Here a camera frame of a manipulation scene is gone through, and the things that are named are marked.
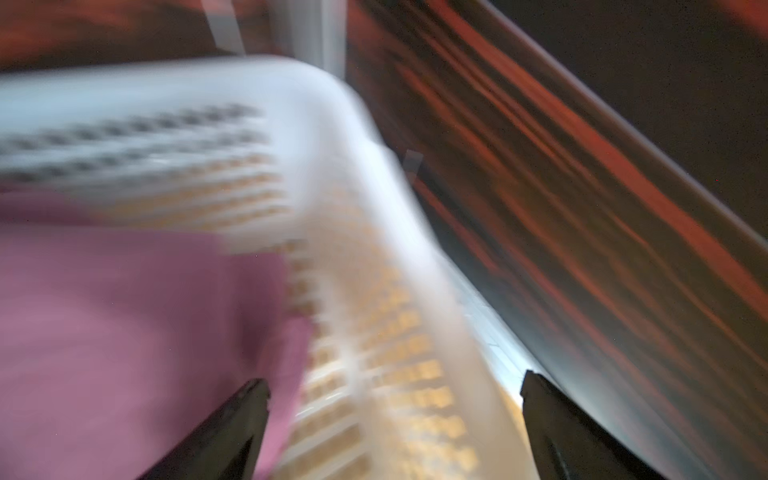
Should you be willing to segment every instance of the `laundry basket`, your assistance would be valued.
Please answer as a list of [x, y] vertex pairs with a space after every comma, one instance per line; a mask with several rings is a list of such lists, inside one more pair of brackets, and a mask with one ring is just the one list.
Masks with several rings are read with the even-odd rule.
[[530, 478], [438, 247], [343, 83], [285, 58], [185, 61], [5, 76], [0, 108], [0, 177], [290, 258], [316, 335], [274, 478]]

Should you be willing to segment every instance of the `wood grain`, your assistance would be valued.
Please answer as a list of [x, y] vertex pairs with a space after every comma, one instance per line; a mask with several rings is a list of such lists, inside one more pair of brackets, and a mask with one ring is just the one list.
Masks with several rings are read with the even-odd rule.
[[768, 476], [768, 249], [482, 2], [351, 1], [347, 76], [442, 245], [668, 478]]

